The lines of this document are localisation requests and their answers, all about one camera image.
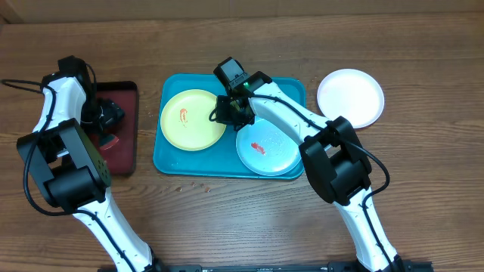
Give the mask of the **white plate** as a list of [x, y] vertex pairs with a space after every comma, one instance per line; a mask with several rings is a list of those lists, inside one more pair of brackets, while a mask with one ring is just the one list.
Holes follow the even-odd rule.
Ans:
[[353, 128], [365, 128], [376, 122], [385, 107], [380, 84], [369, 74], [355, 69], [336, 70], [318, 86], [317, 102], [331, 120], [347, 119]]

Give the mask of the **green and orange sponge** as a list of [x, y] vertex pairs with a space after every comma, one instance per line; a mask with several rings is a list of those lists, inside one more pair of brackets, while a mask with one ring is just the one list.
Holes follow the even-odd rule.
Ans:
[[98, 139], [100, 150], [109, 150], [119, 142], [119, 138], [114, 134], [101, 134]]

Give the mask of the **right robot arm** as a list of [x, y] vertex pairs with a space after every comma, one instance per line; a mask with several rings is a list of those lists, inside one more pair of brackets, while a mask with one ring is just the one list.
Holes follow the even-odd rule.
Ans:
[[359, 271], [403, 271], [405, 266], [383, 230], [372, 197], [371, 165], [385, 165], [362, 147], [355, 129], [342, 116], [319, 116], [288, 97], [273, 79], [249, 75], [232, 57], [213, 71], [226, 93], [217, 98], [210, 120], [237, 130], [259, 117], [293, 140], [313, 190], [337, 207], [356, 249]]

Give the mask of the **light blue plate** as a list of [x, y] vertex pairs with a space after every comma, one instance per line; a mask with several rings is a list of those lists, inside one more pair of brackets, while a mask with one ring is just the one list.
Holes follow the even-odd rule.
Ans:
[[256, 117], [235, 138], [241, 162], [256, 177], [294, 179], [303, 173], [297, 144], [269, 121]]

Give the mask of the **yellow-green plate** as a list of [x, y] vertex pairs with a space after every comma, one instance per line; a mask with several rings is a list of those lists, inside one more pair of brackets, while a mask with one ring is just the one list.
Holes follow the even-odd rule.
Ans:
[[180, 150], [198, 151], [211, 147], [226, 129], [226, 125], [209, 120], [215, 106], [216, 96], [205, 90], [190, 89], [176, 94], [161, 113], [163, 136]]

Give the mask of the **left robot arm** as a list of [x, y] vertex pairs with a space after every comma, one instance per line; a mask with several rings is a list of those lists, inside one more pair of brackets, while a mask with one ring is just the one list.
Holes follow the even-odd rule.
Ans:
[[45, 96], [31, 134], [17, 141], [23, 183], [32, 178], [51, 216], [72, 215], [98, 239], [116, 271], [164, 271], [131, 228], [111, 192], [112, 175], [135, 169], [139, 95], [134, 82], [98, 83], [92, 67], [69, 56], [38, 84]]

